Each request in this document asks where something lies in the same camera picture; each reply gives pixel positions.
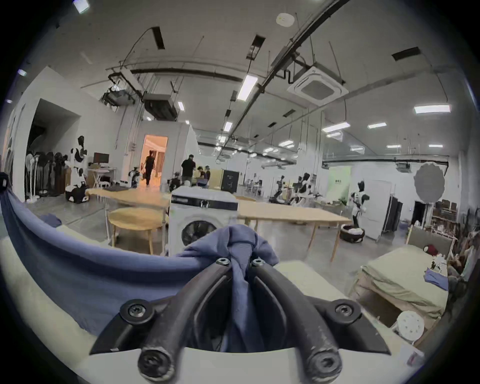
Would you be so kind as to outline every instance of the person walking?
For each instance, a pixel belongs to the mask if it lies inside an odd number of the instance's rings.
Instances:
[[[147,180],[147,185],[150,184],[150,176],[152,175],[154,163],[155,158],[153,157],[153,151],[150,151],[150,155],[145,159],[145,178]]]
[[[193,161],[193,155],[188,156],[187,160],[184,160],[181,164],[182,173],[181,173],[181,181],[184,183],[185,181],[189,181],[190,185],[192,185],[192,176],[193,170],[195,169],[195,162]]]

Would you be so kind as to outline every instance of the ceiling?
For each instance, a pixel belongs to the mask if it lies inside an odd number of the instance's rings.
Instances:
[[[321,0],[178,0],[171,2],[139,0],[90,0],[91,7],[78,14],[70,12],[59,19],[25,60],[25,87],[37,73],[49,65],[73,84],[99,98],[111,85],[108,68],[118,66],[146,28],[159,25],[165,50],[157,50],[153,35],[148,32],[137,43],[127,59],[130,69],[184,68],[229,74],[242,79],[249,67],[248,48],[255,34],[265,42],[250,73],[262,82],[269,64],[282,47],[299,30],[295,23],[289,28],[276,23],[280,12],[298,17],[300,27],[315,14],[325,1]],[[395,61],[392,54],[418,46],[422,54]],[[326,138],[324,156],[351,155],[352,146],[363,146],[365,155],[393,153],[456,156],[465,148],[470,129],[470,101],[459,71],[428,73],[438,66],[455,66],[454,58],[437,36],[416,14],[400,1],[351,0],[322,24],[298,49],[307,64],[319,62],[340,74],[344,87],[351,93],[382,79],[389,85],[379,86],[343,102],[323,108],[324,124],[344,121],[343,142]],[[413,71],[416,76],[399,81],[399,76]],[[199,141],[212,144],[225,121],[225,112],[232,110],[229,121],[234,124],[242,115],[246,102],[230,105],[233,90],[239,82],[193,76],[157,76],[155,93],[171,93],[170,81],[179,93],[172,96],[185,104],[179,121],[189,120]],[[420,104],[448,103],[450,114],[415,115],[413,107]],[[238,127],[235,135],[248,137],[257,144],[257,152],[289,137],[297,144],[306,124],[321,129],[322,116],[317,106],[286,91],[286,80],[275,78],[261,94]],[[295,109],[290,117],[282,115]],[[308,119],[299,116],[314,110]],[[289,122],[296,120],[290,129]],[[385,121],[387,126],[374,130],[368,124]],[[275,132],[268,125],[276,122]],[[401,149],[387,149],[401,144]],[[429,148],[428,144],[443,144]],[[285,150],[291,156],[293,151]]]

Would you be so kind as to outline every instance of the ceiling vent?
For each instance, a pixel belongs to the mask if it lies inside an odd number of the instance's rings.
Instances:
[[[318,63],[296,74],[293,84],[287,90],[318,106],[348,93],[342,80]]]
[[[409,163],[397,163],[396,164],[396,169],[397,169],[398,172],[401,172],[401,173],[411,173],[412,172]]]
[[[150,112],[156,120],[177,121],[178,111],[173,106],[170,95],[145,93],[144,104],[145,109]]]

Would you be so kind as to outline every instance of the man in black shirt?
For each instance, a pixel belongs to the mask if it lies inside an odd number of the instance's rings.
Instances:
[[[193,170],[195,169],[195,162],[193,161],[193,155],[188,156],[188,159],[183,161],[183,163],[181,164],[181,167],[182,167],[182,173],[181,173],[182,183],[184,183],[185,180],[188,180],[191,185]]]

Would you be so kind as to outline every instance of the ceiling cassette air conditioner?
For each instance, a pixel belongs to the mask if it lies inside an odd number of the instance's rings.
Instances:
[[[287,90],[318,106],[348,93],[342,80],[318,63],[296,74],[293,84]]]

